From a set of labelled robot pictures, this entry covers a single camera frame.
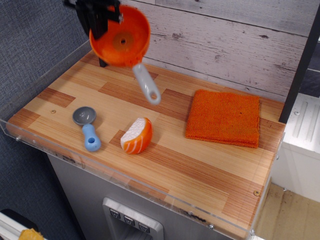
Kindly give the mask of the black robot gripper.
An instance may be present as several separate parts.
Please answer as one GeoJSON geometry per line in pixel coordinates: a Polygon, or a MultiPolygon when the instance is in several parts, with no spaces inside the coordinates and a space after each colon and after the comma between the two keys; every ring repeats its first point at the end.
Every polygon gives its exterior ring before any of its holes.
{"type": "Polygon", "coordinates": [[[91,30],[95,40],[108,31],[108,20],[119,24],[123,20],[119,0],[64,0],[63,4],[76,10],[84,32],[91,30]]]}

